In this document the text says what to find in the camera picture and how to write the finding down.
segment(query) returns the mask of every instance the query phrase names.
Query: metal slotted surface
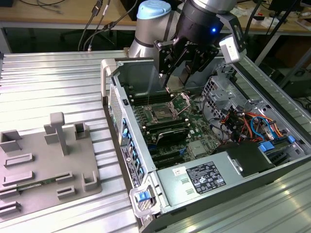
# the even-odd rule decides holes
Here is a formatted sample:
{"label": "metal slotted surface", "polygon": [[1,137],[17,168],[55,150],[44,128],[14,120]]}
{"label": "metal slotted surface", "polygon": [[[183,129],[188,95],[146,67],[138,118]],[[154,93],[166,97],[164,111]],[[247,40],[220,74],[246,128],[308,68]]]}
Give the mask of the metal slotted surface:
{"label": "metal slotted surface", "polygon": [[[5,56],[0,74],[0,131],[16,128],[22,134],[42,131],[50,111],[63,111],[67,124],[86,121],[91,129],[103,191],[2,222],[0,232],[138,233],[100,106],[100,62],[97,62],[108,57],[124,54],[114,51]],[[240,78],[238,83],[251,96],[250,86],[243,80]],[[171,225],[161,233],[311,233],[310,197],[311,163],[308,163],[270,185]]]}
{"label": "metal slotted surface", "polygon": [[[257,82],[270,93],[270,95],[308,132],[311,133],[311,116],[293,101],[281,88],[279,88],[265,73],[263,73],[248,58],[240,64],[257,80]],[[237,84],[251,99],[260,98],[259,94],[242,76],[236,74]]]}
{"label": "metal slotted surface", "polygon": [[0,74],[0,131],[43,131],[48,115],[90,126],[103,191],[0,224],[0,232],[137,233],[100,95],[100,63],[122,51],[5,55]]}

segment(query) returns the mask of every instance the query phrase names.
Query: power supply label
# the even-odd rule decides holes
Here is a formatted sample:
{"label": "power supply label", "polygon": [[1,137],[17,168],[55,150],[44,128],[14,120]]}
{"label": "power supply label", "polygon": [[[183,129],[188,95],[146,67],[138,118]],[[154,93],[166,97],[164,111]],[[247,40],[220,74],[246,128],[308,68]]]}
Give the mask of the power supply label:
{"label": "power supply label", "polygon": [[215,164],[211,161],[187,169],[187,173],[198,194],[204,194],[226,185]]}

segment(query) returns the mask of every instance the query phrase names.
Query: black cable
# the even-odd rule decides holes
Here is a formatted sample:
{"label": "black cable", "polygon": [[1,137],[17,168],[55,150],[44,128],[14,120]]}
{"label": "black cable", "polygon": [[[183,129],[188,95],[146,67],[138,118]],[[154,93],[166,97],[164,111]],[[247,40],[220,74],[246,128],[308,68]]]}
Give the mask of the black cable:
{"label": "black cable", "polygon": [[253,12],[252,12],[252,14],[251,14],[251,16],[250,16],[249,19],[248,19],[247,26],[246,26],[246,29],[245,29],[245,32],[244,32],[245,38],[248,37],[248,31],[249,31],[249,28],[251,27],[252,19],[253,19],[254,15],[255,15],[256,11],[257,11],[258,8],[260,7],[262,1],[263,1],[263,0],[258,0],[258,2],[257,2],[257,4],[256,4],[256,6],[255,6],[255,8],[254,8],[254,10],[253,10]]}
{"label": "black cable", "polygon": [[105,32],[105,31],[109,31],[109,30],[111,30],[112,28],[114,28],[114,27],[117,25],[117,23],[119,23],[124,17],[126,17],[126,16],[136,7],[137,2],[138,2],[138,0],[135,0],[135,3],[134,3],[134,5],[132,6],[132,8],[129,9],[129,10],[128,10],[124,15],[122,15],[119,19],[117,19],[117,21],[110,22],[110,23],[106,24],[106,25],[103,27],[103,29],[101,29],[101,30],[99,30],[99,31],[97,31],[97,32],[95,32],[95,33],[93,33],[91,36],[89,36],[89,38],[86,39],[86,41],[85,41],[85,43],[84,43],[84,45],[83,45],[83,51],[85,51],[86,44],[88,43],[88,41],[89,41],[93,36],[95,36],[95,35],[97,35],[97,34],[99,34],[99,33]]}
{"label": "black cable", "polygon": [[[96,26],[95,33],[98,31],[99,26],[102,24],[102,21],[103,21],[103,19],[104,19],[104,16],[105,16],[105,14],[106,14],[106,11],[107,11],[107,9],[108,9],[108,7],[109,7],[109,5],[110,5],[110,2],[111,2],[111,0],[108,0],[107,4],[106,4],[106,6],[105,6],[105,9],[104,9],[103,15],[102,15],[101,19],[99,20],[99,22],[98,22],[98,24],[97,24],[97,26]],[[95,37],[95,35],[92,36],[91,42],[89,43],[89,46],[88,46],[88,50],[91,50],[91,49],[92,49],[92,43],[93,43],[94,37]]]}
{"label": "black cable", "polygon": [[285,14],[282,16],[282,18],[280,19],[280,21],[277,23],[277,25],[274,27],[273,31],[270,33],[269,39],[267,44],[269,43],[269,41],[272,39],[272,37],[275,35],[275,33],[278,31],[278,29],[280,28],[280,26],[283,24],[283,22],[285,21],[285,19],[287,18],[287,16],[290,14],[290,12],[292,11],[292,9],[296,6],[296,4],[299,2],[300,0],[295,0],[292,5],[290,6],[290,8],[287,9],[287,11],[285,12]]}
{"label": "black cable", "polygon": [[270,26],[269,26],[269,28],[268,28],[268,31],[267,31],[266,35],[269,33],[270,28],[271,28],[271,26],[272,26],[273,21],[274,21],[275,18],[276,18],[276,15],[273,16],[272,22],[271,22],[271,24],[270,24]]}
{"label": "black cable", "polygon": [[58,1],[58,2],[55,2],[55,3],[49,3],[49,4],[43,4],[43,5],[40,5],[40,4],[32,4],[32,3],[29,3],[29,2],[25,2],[25,1],[23,1],[23,0],[19,0],[19,1],[21,1],[21,2],[23,2],[23,3],[25,3],[25,4],[27,4],[27,5],[31,5],[31,6],[52,6],[52,5],[56,5],[56,4],[59,4],[59,3],[61,3],[61,2],[64,2],[64,1],[66,1],[66,0],[61,0],[61,1]]}
{"label": "black cable", "polygon": [[204,103],[203,103],[203,107],[202,107],[202,116],[203,116],[204,120],[207,121],[207,123],[208,123],[209,125],[211,125],[212,127],[216,128],[216,129],[218,129],[218,130],[220,130],[222,133],[225,133],[225,134],[227,134],[227,135],[230,135],[227,131],[225,131],[225,130],[219,128],[219,127],[216,126],[216,125],[213,125],[213,124],[210,122],[210,120],[213,120],[213,119],[220,120],[219,118],[213,117],[213,118],[211,118],[211,119],[208,120],[208,119],[205,117],[205,115],[204,115],[204,108],[205,108],[206,101],[207,101],[207,97],[205,97]]}
{"label": "black cable", "polygon": [[87,22],[86,26],[83,29],[82,36],[80,38],[79,45],[78,45],[78,51],[80,51],[80,46],[81,46],[81,42],[82,42],[82,40],[84,38],[84,34],[86,33],[86,30],[89,27],[89,25],[91,24],[93,18],[94,18],[94,15],[91,16],[91,18],[89,19],[89,21]]}
{"label": "black cable", "polygon": [[59,10],[54,10],[54,9],[50,9],[50,8],[46,7],[45,3],[44,3],[44,2],[41,2],[40,0],[37,0],[37,4],[38,4],[39,7],[43,8],[43,9],[45,9],[45,10],[54,11],[54,12],[56,12],[56,13],[58,13],[58,14],[62,14],[62,12],[59,11]]}
{"label": "black cable", "polygon": [[264,6],[264,3],[261,4],[262,7],[266,8],[267,10],[269,10],[268,7]]}

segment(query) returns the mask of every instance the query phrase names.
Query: gray plastic block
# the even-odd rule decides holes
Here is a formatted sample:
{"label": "gray plastic block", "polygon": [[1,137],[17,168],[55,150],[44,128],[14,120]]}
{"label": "gray plastic block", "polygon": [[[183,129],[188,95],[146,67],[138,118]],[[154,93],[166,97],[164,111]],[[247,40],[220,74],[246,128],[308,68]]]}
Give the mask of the gray plastic block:
{"label": "gray plastic block", "polygon": [[34,156],[33,154],[29,153],[29,154],[23,154],[23,155],[19,155],[19,156],[14,156],[14,157],[10,157],[8,159],[5,160],[5,167],[10,167],[10,166],[16,166],[16,165],[20,165],[20,164],[25,164],[25,163],[29,163],[32,162],[34,160]]}
{"label": "gray plastic block", "polygon": [[65,187],[65,188],[57,189],[56,192],[57,192],[57,197],[60,200],[63,198],[68,198],[68,197],[72,197],[72,196],[76,195],[76,191],[75,191],[73,185]]}
{"label": "gray plastic block", "polygon": [[[60,143],[47,144],[44,137],[56,133],[56,129],[51,126],[45,128],[45,132],[23,135],[17,141],[22,150],[15,150],[7,154],[0,149],[0,204],[17,201],[22,205],[20,212],[1,216],[0,222],[94,195],[102,190],[100,182],[97,184],[92,177],[92,173],[95,171],[96,180],[99,180],[91,137],[76,140],[75,127],[64,127],[62,130],[70,156],[62,156]],[[12,167],[3,166],[6,160],[30,153],[35,157],[33,162]],[[32,180],[17,180],[17,177],[13,176],[15,185],[6,184],[4,186],[1,184],[4,177],[6,181],[12,181],[12,175],[22,174],[26,171],[34,172]],[[87,177],[85,181],[81,180],[82,173]],[[68,194],[68,196],[65,195],[66,198],[59,199],[56,191],[72,185],[75,195],[71,192],[71,196]]]}
{"label": "gray plastic block", "polygon": [[57,133],[52,133],[52,134],[44,135],[44,139],[45,139],[45,141],[47,142],[48,145],[59,142]]}
{"label": "gray plastic block", "polygon": [[17,201],[9,202],[0,206],[0,216],[5,216],[20,211],[20,204]]}
{"label": "gray plastic block", "polygon": [[74,135],[76,137],[76,140],[89,137],[89,129],[85,123],[83,122],[75,123],[73,126],[74,126]]}
{"label": "gray plastic block", "polygon": [[17,140],[20,139],[21,137],[16,130],[1,132],[0,147],[5,153],[15,150],[21,150],[20,146],[17,143]]}
{"label": "gray plastic block", "polygon": [[50,125],[53,128],[61,128],[65,124],[65,117],[62,112],[50,114]]}
{"label": "gray plastic block", "polygon": [[62,112],[50,114],[50,126],[56,129],[60,146],[62,147],[63,155],[68,155],[68,147],[66,144],[65,134],[62,126],[65,124],[65,117]]}
{"label": "gray plastic block", "polygon": [[92,177],[92,179],[90,179],[90,178],[85,178],[85,177],[84,177],[84,174],[82,173],[82,186],[83,186],[83,190],[84,190],[85,192],[97,188],[97,186],[98,186],[98,181],[97,181],[97,177],[96,177],[96,172],[95,172],[95,171],[93,171],[93,177]]}
{"label": "gray plastic block", "polygon": [[9,186],[12,184],[17,184],[23,181],[29,181],[35,178],[35,174],[32,171],[16,174],[13,176],[5,176],[3,178],[3,186]]}
{"label": "gray plastic block", "polygon": [[[12,186],[6,187],[5,189],[13,188],[13,187],[17,187],[17,184],[14,184]],[[10,198],[10,197],[16,196],[16,195],[20,195],[20,193],[18,192],[17,188],[9,190],[9,191],[0,190],[0,199]]]}
{"label": "gray plastic block", "polygon": [[56,182],[58,184],[60,183],[65,183],[65,182],[69,182],[69,181],[73,181],[74,180],[74,175],[72,174],[71,171],[69,172],[64,172],[61,174],[57,174],[56,177],[60,177],[56,179]]}
{"label": "gray plastic block", "polygon": [[56,129],[51,127],[51,125],[44,125],[44,130],[46,134],[56,133]]}

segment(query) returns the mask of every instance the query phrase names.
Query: desk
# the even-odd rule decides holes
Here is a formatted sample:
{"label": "desk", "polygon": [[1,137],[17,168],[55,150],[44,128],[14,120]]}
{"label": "desk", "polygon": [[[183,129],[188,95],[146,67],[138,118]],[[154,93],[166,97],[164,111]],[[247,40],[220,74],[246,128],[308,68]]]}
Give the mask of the desk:
{"label": "desk", "polygon": [[[83,29],[88,22],[91,10],[94,6],[95,0],[66,0],[59,4],[60,10],[63,14],[58,14],[52,11],[42,9],[37,6],[26,5],[18,0],[15,1],[12,8],[0,7],[0,51],[2,53],[10,53],[10,47],[7,43],[3,28],[54,28],[54,29]],[[239,4],[244,9],[255,7],[253,2],[246,2]],[[269,11],[261,7],[264,16],[269,15]],[[109,23],[118,19],[126,11],[120,0],[112,0],[103,24]],[[89,29],[95,29],[99,22],[101,15],[94,18]],[[288,17],[288,22],[282,25],[279,31],[272,38],[267,47],[259,56],[256,64],[262,61],[270,48],[274,45],[280,35],[303,35],[311,36],[311,32],[304,29],[295,23],[296,18]],[[248,16],[239,18],[242,28],[245,30]],[[132,21],[129,16],[126,16],[114,30],[135,30],[136,22]],[[251,25],[250,34],[266,34],[267,28],[261,25]],[[221,33],[229,33],[228,29],[223,29]]]}
{"label": "desk", "polygon": [[[59,4],[62,14],[30,6],[15,0],[12,8],[0,7],[0,51],[11,53],[3,28],[54,28],[83,29],[91,17],[95,0],[66,0]],[[105,25],[120,18],[126,12],[120,0],[112,0],[103,19]],[[89,29],[95,29],[101,13],[93,19]],[[136,22],[126,16],[114,30],[135,30]]]}

